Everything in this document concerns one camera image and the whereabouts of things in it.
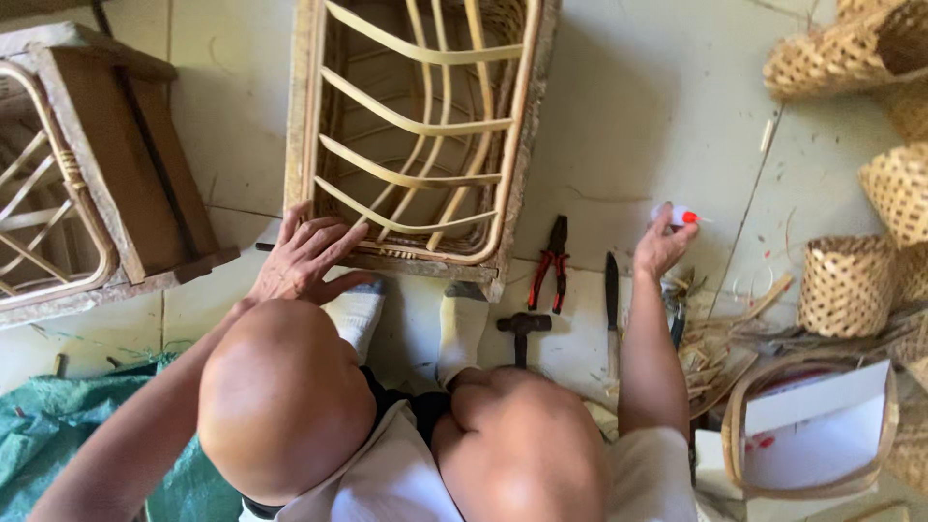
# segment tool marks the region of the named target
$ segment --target tiled floor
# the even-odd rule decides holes
[[[833,0],[563,3],[517,236],[522,261],[491,310],[481,361],[511,361],[512,341],[495,331],[495,321],[523,309],[536,253],[554,216],[565,214],[572,256],[566,307],[554,332],[530,341],[530,360],[578,392],[607,400],[603,256],[612,249],[627,267],[654,204],[674,200],[714,220],[687,261],[708,278],[702,313],[714,302],[716,312],[740,311],[743,296],[763,293],[771,274],[799,273],[803,241],[881,228],[855,173],[900,139],[863,97],[784,110],[767,96],[761,67],[770,47],[810,20],[829,22]],[[253,244],[273,237],[279,225],[293,5],[106,4],[117,38],[178,67],[171,92],[178,132],[221,243],[243,254],[163,295],[0,333],[0,392],[49,372],[59,351],[71,355],[68,375],[81,376],[106,370],[107,355],[132,360],[183,349],[247,292],[266,256]],[[0,31],[58,20],[94,26],[89,10],[78,9],[3,23]],[[768,121],[777,127],[764,154]],[[369,358],[378,374],[393,382],[432,375],[444,286],[391,281]],[[794,299],[788,295],[773,315],[791,320]]]

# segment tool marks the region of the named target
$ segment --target knife blade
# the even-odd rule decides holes
[[[609,378],[619,378],[619,349],[622,335],[619,332],[619,265],[612,252],[606,253],[606,324],[609,339]]]

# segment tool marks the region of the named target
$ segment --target hammer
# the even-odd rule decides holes
[[[512,332],[516,336],[516,368],[526,368],[528,354],[528,334],[532,332],[550,332],[551,316],[518,313],[508,319],[496,322],[501,332]]]

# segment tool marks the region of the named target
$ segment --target pliers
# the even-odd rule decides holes
[[[567,292],[567,271],[564,268],[564,261],[570,257],[564,252],[564,246],[567,243],[567,216],[558,215],[557,221],[554,222],[554,228],[551,229],[551,237],[548,239],[548,248],[541,251],[541,261],[538,262],[538,270],[535,271],[535,279],[532,281],[532,290],[528,294],[528,309],[535,310],[538,308],[538,293],[541,292],[541,282],[545,280],[548,273],[548,267],[554,265],[554,273],[558,277],[558,293],[554,296],[554,305],[551,311],[560,314],[564,306],[564,294]]]

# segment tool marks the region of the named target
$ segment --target foot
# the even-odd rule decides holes
[[[354,346],[358,365],[367,361],[367,348],[380,321],[385,297],[383,280],[377,280],[355,286],[325,305],[339,337]]]
[[[447,389],[448,383],[465,368],[477,366],[477,345],[490,311],[483,293],[472,282],[453,281],[442,299],[442,340],[438,346],[435,376]]]

